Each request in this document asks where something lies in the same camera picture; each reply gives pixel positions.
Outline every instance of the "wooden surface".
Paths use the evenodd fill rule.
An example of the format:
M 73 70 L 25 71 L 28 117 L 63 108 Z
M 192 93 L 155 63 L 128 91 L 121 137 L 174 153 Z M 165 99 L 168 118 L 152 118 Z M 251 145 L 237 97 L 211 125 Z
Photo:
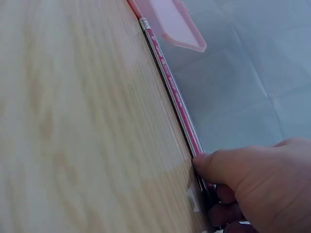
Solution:
M 0 0 L 1 233 L 199 233 L 192 179 L 126 0 Z

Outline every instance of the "hand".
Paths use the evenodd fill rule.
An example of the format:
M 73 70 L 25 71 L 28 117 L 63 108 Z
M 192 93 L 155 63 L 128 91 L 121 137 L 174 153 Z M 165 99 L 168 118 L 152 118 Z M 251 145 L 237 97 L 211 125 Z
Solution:
M 218 184 L 222 204 L 209 219 L 226 233 L 311 231 L 311 141 L 288 139 L 274 147 L 218 150 L 193 160 L 197 172 Z M 242 225 L 248 220 L 252 225 Z

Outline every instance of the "pink plastic container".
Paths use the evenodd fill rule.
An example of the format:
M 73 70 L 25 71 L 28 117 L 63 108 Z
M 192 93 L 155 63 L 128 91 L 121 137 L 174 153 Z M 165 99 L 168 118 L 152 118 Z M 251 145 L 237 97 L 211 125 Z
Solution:
M 187 49 L 204 52 L 206 43 L 180 0 L 127 0 L 138 18 L 146 17 L 156 36 Z

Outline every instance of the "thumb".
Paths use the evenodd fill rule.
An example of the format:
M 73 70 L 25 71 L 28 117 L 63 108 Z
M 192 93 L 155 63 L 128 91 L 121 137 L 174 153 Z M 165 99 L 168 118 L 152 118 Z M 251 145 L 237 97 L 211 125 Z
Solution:
M 262 147 L 218 150 L 213 154 L 201 154 L 193 159 L 197 173 L 213 184 L 228 185 L 236 191 L 239 184 L 250 174 L 253 160 Z

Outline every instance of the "light blue surface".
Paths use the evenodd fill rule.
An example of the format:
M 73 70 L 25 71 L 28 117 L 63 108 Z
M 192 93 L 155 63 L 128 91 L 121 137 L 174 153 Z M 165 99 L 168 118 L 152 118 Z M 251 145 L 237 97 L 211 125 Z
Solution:
M 184 0 L 207 43 L 159 38 L 206 151 L 311 138 L 311 0 Z

